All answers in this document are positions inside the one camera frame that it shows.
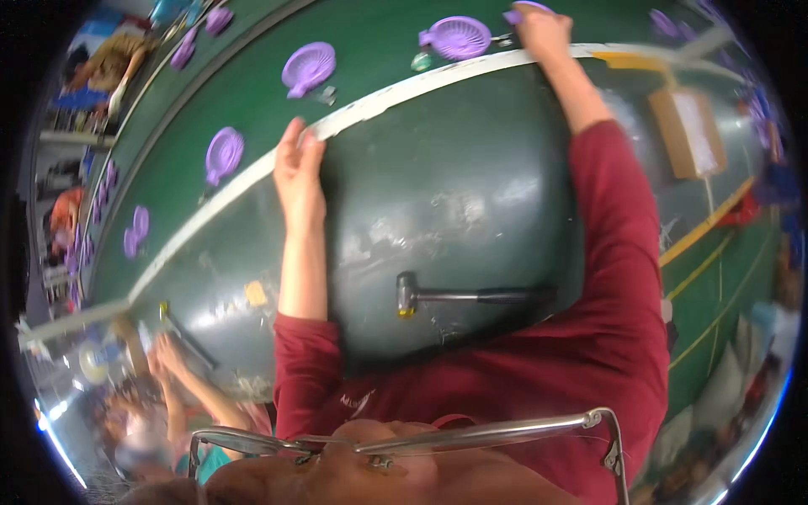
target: brown cardboard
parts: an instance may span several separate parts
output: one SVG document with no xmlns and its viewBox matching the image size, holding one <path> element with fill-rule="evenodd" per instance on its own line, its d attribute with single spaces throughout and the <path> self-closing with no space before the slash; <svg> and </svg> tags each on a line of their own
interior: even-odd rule
<svg viewBox="0 0 808 505">
<path fill-rule="evenodd" d="M 129 319 L 120 315 L 110 322 L 109 330 L 115 334 L 119 339 L 126 343 L 129 349 L 129 355 L 132 357 L 132 367 L 136 376 L 143 376 L 149 374 L 149 363 L 146 360 L 146 354 L 143 352 L 141 346 L 141 336 L 129 321 Z"/>
<path fill-rule="evenodd" d="M 705 137 L 707 138 L 710 150 L 713 151 L 713 157 L 718 165 L 711 172 L 701 175 L 701 177 L 724 171 L 726 169 L 726 151 L 721 142 L 721 137 L 718 135 L 718 127 L 713 117 L 713 109 L 710 107 L 706 95 L 683 87 L 664 87 L 652 93 L 648 97 L 648 102 L 659 124 L 659 130 L 662 133 L 674 175 L 678 179 L 700 178 L 696 170 L 696 160 L 688 142 L 685 125 L 674 102 L 674 93 L 688 94 L 693 96 L 696 100 Z"/>
</svg>

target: yellow stripe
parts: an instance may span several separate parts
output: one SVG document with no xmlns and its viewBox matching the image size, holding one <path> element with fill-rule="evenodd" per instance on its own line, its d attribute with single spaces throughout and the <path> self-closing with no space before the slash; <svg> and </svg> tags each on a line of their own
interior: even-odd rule
<svg viewBox="0 0 808 505">
<path fill-rule="evenodd" d="M 665 254 L 659 256 L 659 266 L 664 267 L 668 263 L 670 263 L 676 256 L 682 254 L 685 249 L 692 246 L 699 238 L 705 236 L 705 234 L 710 231 L 716 223 L 718 223 L 724 216 L 726 216 L 730 210 L 743 198 L 749 188 L 752 187 L 752 182 L 755 180 L 754 177 L 750 177 L 746 181 L 741 184 L 741 186 L 732 194 L 726 201 L 721 204 L 714 213 L 707 216 L 707 219 L 703 220 L 696 228 L 690 230 L 690 233 L 682 237 L 676 244 L 674 244 L 670 249 L 665 251 Z"/>
<path fill-rule="evenodd" d="M 735 300 L 738 298 L 738 295 L 741 293 L 741 290 L 743 289 L 743 286 L 745 286 L 747 281 L 749 281 L 749 278 L 751 277 L 752 272 L 755 271 L 755 268 L 757 267 L 758 262 L 763 257 L 763 252 L 764 252 L 764 250 L 766 250 L 766 246 L 768 245 L 768 241 L 769 241 L 769 239 L 771 237 L 772 237 L 772 232 L 769 231 L 769 234 L 766 236 L 766 240 L 764 240 L 763 245 L 760 247 L 760 250 L 758 251 L 758 254 L 755 257 L 755 260 L 752 262 L 752 265 L 749 267 L 749 271 L 747 272 L 747 274 L 741 280 L 741 284 L 738 285 L 738 288 L 735 289 L 735 293 L 733 293 L 732 298 L 730 298 L 730 300 L 726 303 L 726 307 L 724 307 L 724 310 L 722 310 L 721 313 L 718 315 L 718 317 L 715 318 L 713 320 L 713 322 L 711 322 L 709 324 L 709 326 L 707 326 L 707 329 L 704 330 L 704 333 L 702 333 L 699 336 L 698 339 L 696 339 L 693 343 L 690 344 L 690 347 L 685 349 L 684 352 L 682 352 L 682 354 L 678 355 L 676 357 L 676 359 L 673 360 L 671 362 L 671 364 L 668 365 L 668 367 L 667 367 L 668 370 L 672 370 L 673 367 L 675 367 L 677 364 L 679 364 L 684 359 L 685 356 L 690 354 L 690 351 L 695 349 L 696 346 L 702 340 L 704 340 L 704 338 L 707 336 L 707 334 L 710 332 L 710 330 L 712 330 L 721 321 L 721 318 L 723 318 L 726 315 L 726 313 L 730 310 L 730 307 L 732 307 L 732 305 L 735 303 Z"/>
<path fill-rule="evenodd" d="M 705 270 L 705 269 L 706 269 L 706 268 L 707 268 L 707 267 L 708 267 L 708 266 L 709 266 L 709 265 L 710 265 L 710 264 L 711 264 L 713 261 L 715 261 L 715 259 L 716 259 L 718 256 L 720 256 L 722 252 L 724 252 L 724 250 L 726 249 L 726 247 L 729 245 L 730 240 L 732 240 L 732 237 L 734 237 L 734 236 L 735 236 L 735 233 L 736 233 L 736 232 L 733 230 L 733 231 L 732 231 L 732 233 L 730 233 L 730 234 L 728 234 L 726 237 L 724 237 L 724 240 L 723 240 L 723 241 L 722 241 L 720 244 L 718 244 L 718 247 L 716 247 L 716 248 L 715 248 L 715 250 L 713 251 L 713 253 L 712 253 L 710 256 L 708 256 L 708 257 L 707 257 L 707 259 L 705 259 L 705 260 L 704 260 L 704 262 L 703 262 L 701 265 L 699 265 L 699 267 L 698 267 L 696 270 L 694 270 L 694 271 L 690 272 L 690 275 L 688 276 L 688 278 L 687 278 L 687 279 L 683 280 L 683 281 L 682 281 L 682 282 L 681 282 L 681 283 L 680 283 L 678 286 L 676 286 L 676 287 L 673 289 L 673 291 L 671 291 L 670 293 L 668 293 L 668 294 L 667 294 L 667 296 L 665 297 L 665 299 L 666 299 L 666 300 L 673 300 L 673 299 L 674 299 L 674 298 L 676 298 L 676 297 L 677 297 L 677 296 L 678 296 L 678 295 L 679 295 L 681 292 L 683 292 L 685 288 L 687 288 L 687 287 L 688 287 L 688 284 L 692 283 L 694 279 L 696 279 L 698 276 L 700 276 L 700 275 L 701 275 L 701 273 L 702 273 L 702 272 L 703 272 L 703 271 L 704 271 L 704 270 Z"/>
</svg>

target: hair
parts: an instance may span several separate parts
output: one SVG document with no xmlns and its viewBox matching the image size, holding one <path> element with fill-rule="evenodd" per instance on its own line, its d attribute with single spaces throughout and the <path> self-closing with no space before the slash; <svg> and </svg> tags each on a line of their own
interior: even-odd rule
<svg viewBox="0 0 808 505">
<path fill-rule="evenodd" d="M 65 81 L 72 81 L 76 75 L 76 67 L 90 59 L 90 53 L 87 51 L 87 46 L 84 44 L 78 46 L 76 49 L 67 55 L 67 62 L 65 69 L 62 72 L 62 77 Z"/>
</svg>

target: cardboard box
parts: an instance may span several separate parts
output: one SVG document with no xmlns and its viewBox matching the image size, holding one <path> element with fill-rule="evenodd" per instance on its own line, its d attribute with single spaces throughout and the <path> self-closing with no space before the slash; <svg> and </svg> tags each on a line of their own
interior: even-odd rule
<svg viewBox="0 0 808 505">
<path fill-rule="evenodd" d="M 665 87 L 648 101 L 678 179 L 703 179 L 726 169 L 726 151 L 706 95 Z"/>
</svg>

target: eyeglasses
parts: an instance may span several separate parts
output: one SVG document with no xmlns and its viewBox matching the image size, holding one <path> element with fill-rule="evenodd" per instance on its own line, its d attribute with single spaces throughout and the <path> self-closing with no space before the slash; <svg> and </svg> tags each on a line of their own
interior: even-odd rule
<svg viewBox="0 0 808 505">
<path fill-rule="evenodd" d="M 401 436 L 387 440 L 374 440 L 355 444 L 350 440 L 333 436 L 302 436 L 295 440 L 282 440 L 250 431 L 230 427 L 209 427 L 194 431 L 188 460 L 188 477 L 196 479 L 199 468 L 199 443 L 215 444 L 245 454 L 275 456 L 281 451 L 300 454 L 298 463 L 322 452 L 325 444 L 347 444 L 353 452 L 369 457 L 368 465 L 374 468 L 389 468 L 392 457 L 416 456 L 469 448 L 489 448 L 508 444 L 520 444 L 574 428 L 592 428 L 605 420 L 611 437 L 608 451 L 601 464 L 614 474 L 618 505 L 629 505 L 629 491 L 625 481 L 625 458 L 620 425 L 614 411 L 598 407 L 583 414 L 561 415 L 551 418 L 503 421 L 451 430 L 438 430 Z"/>
</svg>

